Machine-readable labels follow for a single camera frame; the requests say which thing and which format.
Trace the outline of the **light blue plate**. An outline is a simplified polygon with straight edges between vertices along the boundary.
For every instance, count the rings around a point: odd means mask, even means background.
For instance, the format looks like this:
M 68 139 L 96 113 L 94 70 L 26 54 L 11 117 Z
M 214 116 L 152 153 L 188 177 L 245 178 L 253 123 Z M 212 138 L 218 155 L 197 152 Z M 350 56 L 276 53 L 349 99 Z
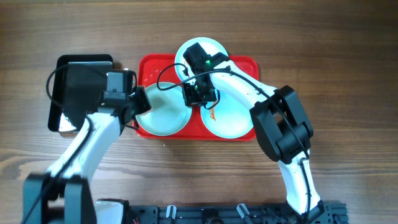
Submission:
M 220 97 L 220 102 L 211 110 L 200 108 L 203 124 L 221 138 L 243 137 L 253 128 L 249 110 L 225 92 L 221 91 Z
M 216 40 L 207 37 L 196 37 L 186 41 L 177 50 L 175 69 L 181 82 L 209 77 L 216 90 L 225 90 L 228 86 L 221 79 L 229 66 L 229 55 L 226 49 Z
M 154 83 L 146 88 L 146 94 L 152 108 L 136 116 L 143 130 L 155 136 L 170 136 L 189 122 L 192 108 L 185 105 L 182 87 L 161 91 Z

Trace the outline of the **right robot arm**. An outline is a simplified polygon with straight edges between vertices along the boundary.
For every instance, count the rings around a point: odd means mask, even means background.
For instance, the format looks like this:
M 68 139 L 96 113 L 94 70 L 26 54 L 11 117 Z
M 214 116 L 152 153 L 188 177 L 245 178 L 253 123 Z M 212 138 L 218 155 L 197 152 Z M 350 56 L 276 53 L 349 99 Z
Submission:
M 309 166 L 313 128 L 293 88 L 261 83 L 242 71 L 220 44 L 190 40 L 178 50 L 183 58 L 181 82 L 187 106 L 218 101 L 223 91 L 240 102 L 251 116 L 257 142 L 278 163 L 287 190 L 287 203 L 302 222 L 322 214 Z

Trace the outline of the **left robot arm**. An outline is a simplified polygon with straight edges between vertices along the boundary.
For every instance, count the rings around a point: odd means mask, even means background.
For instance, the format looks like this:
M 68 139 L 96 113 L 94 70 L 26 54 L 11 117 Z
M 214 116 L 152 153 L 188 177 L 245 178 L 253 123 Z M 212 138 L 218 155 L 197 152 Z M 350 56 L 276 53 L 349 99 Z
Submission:
M 94 111 L 85 113 L 67 150 L 44 174 L 30 174 L 25 180 L 23 223 L 131 223 L 129 202 L 94 202 L 90 182 L 105 152 L 150 104 L 144 87 L 136 84 L 135 72 L 112 70 L 106 79 Z

